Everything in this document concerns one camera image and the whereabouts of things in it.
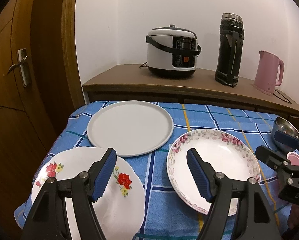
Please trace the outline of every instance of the blue plaid tablecloth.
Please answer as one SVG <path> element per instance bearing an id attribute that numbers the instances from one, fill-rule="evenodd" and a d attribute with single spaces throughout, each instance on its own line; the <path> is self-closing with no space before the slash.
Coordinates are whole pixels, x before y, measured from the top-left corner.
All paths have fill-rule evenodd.
<path id="1" fill-rule="evenodd" d="M 113 103 L 115 102 L 97 101 L 76 110 L 69 117 L 67 127 L 38 168 L 33 182 L 41 167 L 59 152 L 80 146 L 92 147 L 87 137 L 87 124 L 97 111 Z M 166 158 L 170 144 L 187 132 L 189 126 L 191 130 L 209 128 L 226 131 L 239 138 L 253 151 L 259 145 L 277 150 L 271 139 L 273 120 L 277 115 L 209 105 L 154 104 L 161 106 L 171 115 L 174 121 L 174 131 L 168 142 L 158 150 L 142 156 L 125 158 L 142 181 L 146 195 L 145 219 L 134 238 L 136 240 L 196 239 L 205 216 L 186 205 L 177 196 L 169 182 Z M 291 205 L 277 197 L 276 173 L 263 163 L 259 162 L 259 164 L 264 174 L 261 177 L 261 187 L 273 208 L 282 233 L 287 229 Z M 24 226 L 31 207 L 30 195 L 28 200 L 14 212 L 15 220 L 21 228 Z M 227 219 L 222 239 L 230 239 L 234 220 L 235 216 Z"/>

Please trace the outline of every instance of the screw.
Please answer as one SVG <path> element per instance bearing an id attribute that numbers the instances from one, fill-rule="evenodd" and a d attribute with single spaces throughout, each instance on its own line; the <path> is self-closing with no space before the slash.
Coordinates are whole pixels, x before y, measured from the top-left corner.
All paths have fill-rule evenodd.
<path id="1" fill-rule="evenodd" d="M 217 172 L 217 173 L 215 174 L 215 176 L 218 177 L 219 179 L 222 179 L 222 178 L 225 177 L 224 173 L 221 173 L 221 172 Z"/>
<path id="2" fill-rule="evenodd" d="M 85 179 L 87 176 L 88 176 L 88 172 L 87 171 L 82 171 L 79 176 L 82 178 L 82 179 Z"/>
<path id="3" fill-rule="evenodd" d="M 249 178 L 248 181 L 251 183 L 251 184 L 256 184 L 256 179 L 254 178 Z"/>
<path id="4" fill-rule="evenodd" d="M 49 177 L 46 182 L 49 183 L 49 184 L 52 184 L 53 182 L 55 181 L 55 178 L 54 177 Z"/>

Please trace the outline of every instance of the rice cooker lid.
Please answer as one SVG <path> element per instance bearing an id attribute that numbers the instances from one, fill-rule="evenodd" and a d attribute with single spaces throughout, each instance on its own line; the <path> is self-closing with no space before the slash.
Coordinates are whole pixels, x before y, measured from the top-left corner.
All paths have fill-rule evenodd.
<path id="1" fill-rule="evenodd" d="M 154 28 L 149 31 L 149 36 L 155 35 L 166 35 L 166 36 L 178 36 L 196 39 L 196 34 L 190 30 L 176 28 L 175 25 L 171 24 L 169 27 Z"/>

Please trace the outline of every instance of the stainless steel bowl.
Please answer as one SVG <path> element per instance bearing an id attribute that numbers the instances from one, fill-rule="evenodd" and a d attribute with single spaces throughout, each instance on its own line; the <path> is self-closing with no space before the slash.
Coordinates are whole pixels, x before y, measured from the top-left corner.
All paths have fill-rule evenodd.
<path id="1" fill-rule="evenodd" d="M 276 146 L 285 154 L 288 154 L 289 152 L 293 152 L 295 149 L 288 147 L 282 143 L 279 143 L 277 140 L 274 138 L 274 134 L 276 131 L 283 131 L 284 133 L 287 133 L 291 136 L 298 136 L 299 137 L 299 132 L 298 130 L 287 120 L 285 120 L 282 117 L 277 117 L 274 121 L 273 124 L 273 129 L 272 129 L 272 139 Z"/>

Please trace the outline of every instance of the white wall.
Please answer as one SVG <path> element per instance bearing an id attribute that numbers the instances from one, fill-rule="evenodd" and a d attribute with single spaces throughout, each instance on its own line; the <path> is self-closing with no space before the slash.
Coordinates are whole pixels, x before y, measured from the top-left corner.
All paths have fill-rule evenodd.
<path id="1" fill-rule="evenodd" d="M 272 52 L 285 63 L 279 89 L 299 103 L 299 8 L 293 0 L 76 0 L 81 82 L 117 64 L 147 61 L 146 34 L 170 24 L 197 34 L 197 67 L 215 70 L 224 12 L 239 14 L 244 23 L 239 76 L 254 79 L 258 51 Z"/>
<path id="2" fill-rule="evenodd" d="M 75 43 L 84 84 L 118 64 L 117 0 L 76 0 Z"/>

